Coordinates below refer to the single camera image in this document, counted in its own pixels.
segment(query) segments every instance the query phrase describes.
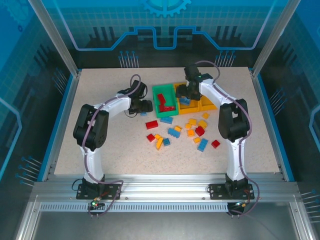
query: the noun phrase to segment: enclosure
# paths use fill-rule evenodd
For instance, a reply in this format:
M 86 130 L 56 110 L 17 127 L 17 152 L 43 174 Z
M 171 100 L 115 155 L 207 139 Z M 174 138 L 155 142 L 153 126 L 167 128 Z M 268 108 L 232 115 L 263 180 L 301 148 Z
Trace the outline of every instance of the enclosure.
M 0 0 L 1 239 L 318 239 L 319 13 L 317 0 Z M 239 200 L 207 191 L 228 165 L 219 106 L 175 96 L 184 67 L 201 60 L 219 67 L 217 84 L 244 98 L 252 119 L 244 165 L 260 194 L 239 219 L 226 214 Z M 85 172 L 73 130 L 82 105 L 115 96 L 134 74 L 153 111 L 109 119 L 102 170 L 123 186 L 91 219 L 92 199 L 72 189 Z M 145 123 L 160 120 L 165 91 L 183 130 L 157 150 L 146 136 L 170 126 Z M 189 119 L 208 124 L 203 152 Z

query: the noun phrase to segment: blue toy brick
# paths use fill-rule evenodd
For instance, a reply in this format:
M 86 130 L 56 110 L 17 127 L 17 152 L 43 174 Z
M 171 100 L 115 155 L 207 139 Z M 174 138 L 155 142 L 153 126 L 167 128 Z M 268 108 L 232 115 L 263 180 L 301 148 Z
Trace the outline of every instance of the blue toy brick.
M 165 117 L 160 118 L 160 122 L 166 123 L 166 124 L 172 124 L 173 120 L 174 120 L 174 118 L 171 116 L 165 116 Z
M 191 100 L 186 97 L 180 97 L 179 101 L 180 101 L 180 104 L 189 106 Z
M 171 136 L 174 136 L 177 139 L 180 137 L 180 132 L 174 130 L 173 128 L 168 129 L 168 134 L 170 134 Z
M 201 142 L 200 142 L 200 144 L 199 144 L 199 146 L 198 146 L 197 149 L 198 149 L 200 152 L 203 152 L 203 151 L 205 150 L 207 144 L 208 144 L 208 140 L 205 139 L 205 138 L 202 138 L 202 140 L 201 140 Z
M 164 145 L 164 146 L 169 146 L 169 145 L 170 145 L 170 140 L 169 140 L 169 138 L 163 139 L 163 145 Z

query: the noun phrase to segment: yellow toy brick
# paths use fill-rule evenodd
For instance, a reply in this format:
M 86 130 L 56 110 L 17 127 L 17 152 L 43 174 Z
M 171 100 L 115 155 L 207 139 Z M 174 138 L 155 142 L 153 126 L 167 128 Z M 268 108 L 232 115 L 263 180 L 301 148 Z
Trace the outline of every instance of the yellow toy brick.
M 202 117 L 204 118 L 204 119 L 208 119 L 209 118 L 209 116 L 210 116 L 210 114 L 208 114 L 208 113 L 204 113 L 204 114 L 202 114 Z
M 194 118 L 190 118 L 188 123 L 195 126 L 195 125 L 197 125 L 197 120 Z
M 196 137 L 195 139 L 193 139 L 194 143 L 200 143 L 201 142 L 201 138 L 200 137 Z
M 158 141 L 156 142 L 156 149 L 160 149 L 161 148 L 161 145 L 162 145 L 162 142 L 163 142 L 164 138 L 163 137 L 160 137 L 158 139 Z
M 195 135 L 195 131 L 193 129 L 190 129 L 187 131 L 188 137 L 193 137 Z
M 178 131 L 178 132 L 181 132 L 182 127 L 180 127 L 180 126 L 175 126 L 175 127 L 174 127 L 174 130 L 176 130 L 176 131 Z
M 185 125 L 185 128 L 186 128 L 186 129 L 190 129 L 190 128 L 192 128 L 192 125 L 191 125 L 190 123 L 187 123 L 187 124 Z
M 198 122 L 198 126 L 201 126 L 203 129 L 205 129 L 208 126 L 208 124 L 206 123 L 206 121 L 200 120 Z

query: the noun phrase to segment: mounting plate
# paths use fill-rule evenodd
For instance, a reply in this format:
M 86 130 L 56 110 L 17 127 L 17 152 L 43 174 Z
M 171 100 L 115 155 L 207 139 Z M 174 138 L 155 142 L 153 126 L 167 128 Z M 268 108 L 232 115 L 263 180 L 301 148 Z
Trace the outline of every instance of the mounting plate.
M 254 190 L 252 188 L 252 184 L 248 184 L 247 188 L 248 191 L 252 191 L 250 193 L 250 200 L 255 199 Z M 210 193 L 211 200 L 247 200 L 248 195 L 245 192 L 241 192 L 236 197 L 231 197 L 225 187 L 224 183 L 217 183 L 217 184 L 209 184 L 207 191 Z
M 108 192 L 108 194 L 102 197 L 102 200 L 112 200 L 114 199 L 117 190 L 120 188 L 120 184 L 107 184 L 104 186 L 104 191 Z M 78 190 L 76 193 L 76 199 L 78 200 L 93 200 L 94 198 L 98 197 L 97 192 L 92 190 L 91 188 L 87 187 L 86 190 L 83 187 L 83 184 L 79 184 Z

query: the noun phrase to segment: toy brick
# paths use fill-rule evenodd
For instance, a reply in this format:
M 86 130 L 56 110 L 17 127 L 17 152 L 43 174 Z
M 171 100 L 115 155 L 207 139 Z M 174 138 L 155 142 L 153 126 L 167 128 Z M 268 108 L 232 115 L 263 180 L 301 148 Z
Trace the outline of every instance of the toy brick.
M 155 140 L 155 136 L 153 136 L 152 134 L 149 134 L 148 136 L 146 136 L 146 138 L 149 140 L 149 142 Z
M 163 140 L 164 140 L 163 137 L 160 137 L 160 138 L 158 139 L 158 141 L 156 142 L 156 149 L 159 150 L 159 149 L 161 148 L 161 144 L 162 144 Z
M 203 129 L 206 129 L 206 127 L 208 126 L 208 124 L 206 123 L 206 121 L 200 120 L 200 121 L 198 122 L 198 126 L 201 126 Z
M 164 138 L 164 139 L 163 139 L 163 146 L 168 146 L 168 145 L 170 145 L 170 140 L 169 140 L 169 138 Z
M 159 105 L 159 112 L 164 112 L 165 111 L 165 105 Z
M 210 116 L 210 114 L 208 114 L 208 113 L 204 113 L 204 114 L 202 114 L 202 117 L 204 118 L 204 119 L 208 119 L 209 118 L 209 116 Z
M 199 142 L 201 142 L 201 138 L 200 137 L 196 137 L 195 139 L 193 139 L 194 143 L 197 144 Z
M 190 123 L 187 123 L 187 124 L 185 124 L 185 128 L 190 129 L 190 128 L 192 128 L 192 125 Z
M 159 93 L 157 96 L 158 96 L 158 99 L 159 99 L 161 105 L 164 105 L 166 103 L 166 99 L 165 99 L 164 95 L 162 93 Z
M 160 136 L 159 134 L 154 135 L 154 137 L 155 137 L 156 139 L 161 138 L 161 136 Z
M 165 117 L 160 118 L 160 122 L 166 123 L 166 124 L 172 124 L 173 120 L 174 120 L 174 118 L 171 116 L 165 116 Z
M 193 118 L 190 118 L 188 123 L 193 125 L 193 126 L 195 126 L 195 125 L 197 125 L 197 120 L 193 119 Z
M 195 129 L 195 133 L 201 137 L 203 134 L 205 134 L 205 130 L 203 129 L 202 126 L 198 126 L 196 129 Z
M 169 111 L 174 111 L 176 108 L 174 106 L 164 106 L 163 111 L 164 112 L 169 112 Z
M 157 120 L 154 120 L 154 121 L 146 122 L 145 126 L 146 126 L 146 129 L 153 129 L 153 128 L 158 127 L 159 125 L 158 125 Z
M 218 140 L 214 140 L 211 145 L 216 149 L 220 145 L 220 142 Z
M 197 149 L 198 149 L 200 152 L 203 152 L 203 151 L 205 150 L 207 144 L 208 144 L 208 140 L 205 139 L 205 138 L 203 138 L 203 139 L 201 140 L 200 144 L 198 145 Z
M 180 132 L 174 130 L 171 127 L 168 129 L 168 134 L 171 135 L 171 136 L 174 136 L 177 139 L 180 137 Z
M 195 135 L 195 131 L 193 129 L 190 129 L 187 131 L 188 137 L 193 137 Z
M 182 105 L 190 106 L 190 99 L 186 97 L 180 97 L 179 102 Z
M 174 127 L 174 130 L 176 130 L 176 131 L 178 131 L 178 132 L 181 132 L 182 127 L 180 127 L 180 126 L 175 126 L 175 127 Z

